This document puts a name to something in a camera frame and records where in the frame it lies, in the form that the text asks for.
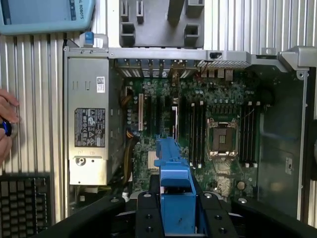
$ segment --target sticker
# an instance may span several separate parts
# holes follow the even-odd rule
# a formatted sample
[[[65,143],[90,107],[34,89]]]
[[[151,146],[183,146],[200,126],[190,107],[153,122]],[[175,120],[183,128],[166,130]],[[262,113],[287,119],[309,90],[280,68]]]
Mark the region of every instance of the sticker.
[[[153,74],[153,78],[158,78],[159,77],[159,69],[153,69],[152,74]]]
[[[149,78],[150,77],[150,71],[148,69],[143,69],[143,76],[145,78]]]
[[[105,91],[105,77],[97,77],[97,93],[104,93]]]
[[[106,110],[75,110],[75,147],[105,147]]]
[[[292,175],[292,167],[293,167],[293,160],[289,157],[286,157],[285,172],[288,175]]]

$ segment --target gray plastic bracket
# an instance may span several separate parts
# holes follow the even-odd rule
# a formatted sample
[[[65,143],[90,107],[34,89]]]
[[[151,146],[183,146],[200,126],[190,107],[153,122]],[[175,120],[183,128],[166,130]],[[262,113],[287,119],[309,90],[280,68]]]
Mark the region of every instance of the gray plastic bracket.
[[[297,46],[288,51],[279,52],[278,59],[288,69],[308,71],[310,67],[317,66],[317,48]]]

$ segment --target metal grille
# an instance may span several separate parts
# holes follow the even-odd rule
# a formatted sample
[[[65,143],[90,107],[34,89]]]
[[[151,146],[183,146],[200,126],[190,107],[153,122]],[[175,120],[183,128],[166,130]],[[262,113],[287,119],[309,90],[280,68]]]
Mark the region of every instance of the metal grille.
[[[245,61],[200,61],[198,67],[207,67],[207,68],[247,68],[251,64]]]

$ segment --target metal chassis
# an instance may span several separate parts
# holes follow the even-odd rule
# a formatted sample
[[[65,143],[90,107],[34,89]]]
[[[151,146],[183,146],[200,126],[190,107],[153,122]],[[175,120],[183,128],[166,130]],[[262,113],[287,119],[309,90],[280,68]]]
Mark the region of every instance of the metal chassis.
[[[106,35],[96,34],[95,38],[103,40],[102,48],[87,47],[84,43],[83,34],[80,36],[80,47],[68,40],[64,50],[64,61],[68,58],[84,59],[99,58],[105,60],[114,59],[152,59],[152,60],[204,60],[204,61],[239,61],[250,65],[271,65],[277,67],[281,72],[295,70],[297,78],[304,81],[303,109],[302,109],[302,134],[300,149],[300,174],[298,185],[298,213],[297,219],[301,218],[302,202],[302,167],[305,137],[305,114],[308,71],[317,66],[317,48],[315,47],[293,47],[285,52],[270,55],[252,55],[248,52],[239,51],[210,51],[210,50],[188,50],[188,49],[158,49],[158,48],[109,48]],[[67,66],[64,68],[64,78],[67,78]],[[65,146],[65,157],[67,158],[67,146]],[[65,160],[65,174],[68,173],[67,160]],[[65,215],[68,216],[68,179],[65,179]]]

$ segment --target blue latch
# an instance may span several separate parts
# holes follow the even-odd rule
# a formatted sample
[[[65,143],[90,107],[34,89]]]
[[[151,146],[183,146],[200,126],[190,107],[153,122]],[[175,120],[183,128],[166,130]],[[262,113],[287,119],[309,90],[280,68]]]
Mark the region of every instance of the blue latch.
[[[94,33],[91,31],[85,32],[85,45],[94,44]]]
[[[190,167],[180,156],[180,149],[173,138],[157,140],[160,195],[164,231],[173,234],[195,233],[196,190]]]

